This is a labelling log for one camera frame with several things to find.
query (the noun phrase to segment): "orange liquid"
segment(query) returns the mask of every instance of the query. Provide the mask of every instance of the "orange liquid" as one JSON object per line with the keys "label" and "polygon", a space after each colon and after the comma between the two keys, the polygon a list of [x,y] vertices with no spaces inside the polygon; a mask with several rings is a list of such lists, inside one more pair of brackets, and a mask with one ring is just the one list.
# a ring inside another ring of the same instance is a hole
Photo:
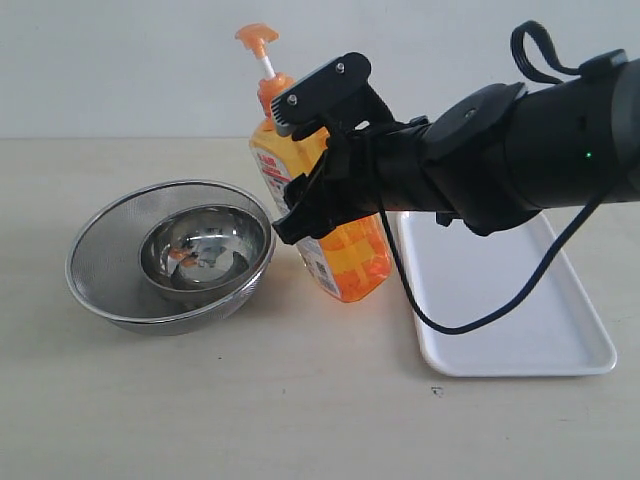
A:
{"label": "orange liquid", "polygon": [[[327,131],[322,129],[301,142],[293,142],[280,137],[272,121],[265,119],[249,143],[277,157],[293,179],[311,171],[326,148],[327,137]],[[377,216],[342,225],[318,243],[340,292],[320,286],[343,302],[361,300],[391,274],[391,255]]]}

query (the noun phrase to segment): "soap bottle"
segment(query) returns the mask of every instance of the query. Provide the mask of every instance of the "soap bottle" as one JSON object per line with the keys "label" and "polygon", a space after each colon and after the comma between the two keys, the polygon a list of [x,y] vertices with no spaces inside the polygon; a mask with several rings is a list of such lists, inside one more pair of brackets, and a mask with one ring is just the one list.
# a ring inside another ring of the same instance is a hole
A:
{"label": "soap bottle", "polygon": [[[271,100],[293,85],[293,78],[276,73],[266,53],[266,44],[278,33],[265,24],[256,23],[240,29],[235,36],[252,50],[264,69],[258,98],[265,119],[249,140],[249,148],[284,216],[289,208],[284,201],[284,187],[300,174],[308,174],[326,148],[328,132],[294,142],[281,137],[271,118]],[[378,216],[370,216],[342,225],[320,240],[305,238],[296,244],[302,259],[320,287],[343,302],[355,302],[371,293],[391,273],[391,255]]]}

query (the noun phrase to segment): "orange pump head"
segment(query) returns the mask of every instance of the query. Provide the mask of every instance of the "orange pump head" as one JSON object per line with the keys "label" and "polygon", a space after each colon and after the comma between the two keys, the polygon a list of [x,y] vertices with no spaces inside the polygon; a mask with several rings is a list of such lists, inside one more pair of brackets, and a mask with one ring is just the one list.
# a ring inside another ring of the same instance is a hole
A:
{"label": "orange pump head", "polygon": [[252,23],[242,27],[236,32],[235,37],[247,50],[253,52],[264,69],[265,76],[260,80],[258,98],[267,117],[271,117],[271,100],[294,83],[293,78],[283,73],[276,73],[267,56],[266,44],[277,40],[278,37],[278,32],[264,23]]}

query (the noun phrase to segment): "bottle label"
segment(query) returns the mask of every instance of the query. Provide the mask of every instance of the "bottle label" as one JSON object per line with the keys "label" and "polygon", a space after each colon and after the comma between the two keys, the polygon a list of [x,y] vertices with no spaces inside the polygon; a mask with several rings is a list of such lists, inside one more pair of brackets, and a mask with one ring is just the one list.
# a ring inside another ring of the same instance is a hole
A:
{"label": "bottle label", "polygon": [[[258,147],[252,147],[251,152],[258,163],[260,173],[269,187],[269,191],[276,202],[281,215],[289,213],[284,201],[284,187],[292,178],[284,163],[271,152]],[[322,285],[322,287],[334,295],[340,295],[340,289],[329,268],[327,257],[317,240],[307,237],[296,243],[296,247],[304,260],[309,273]]]}

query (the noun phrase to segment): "white wall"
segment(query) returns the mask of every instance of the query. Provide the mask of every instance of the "white wall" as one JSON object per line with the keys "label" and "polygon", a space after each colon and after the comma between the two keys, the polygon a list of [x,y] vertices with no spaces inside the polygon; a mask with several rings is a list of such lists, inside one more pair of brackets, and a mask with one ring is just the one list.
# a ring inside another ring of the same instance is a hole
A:
{"label": "white wall", "polygon": [[256,21],[280,31],[276,69],[360,51],[399,118],[436,116],[520,78],[509,35],[530,18],[567,64],[640,56],[635,0],[0,0],[0,137],[247,135],[260,70],[233,37]]}

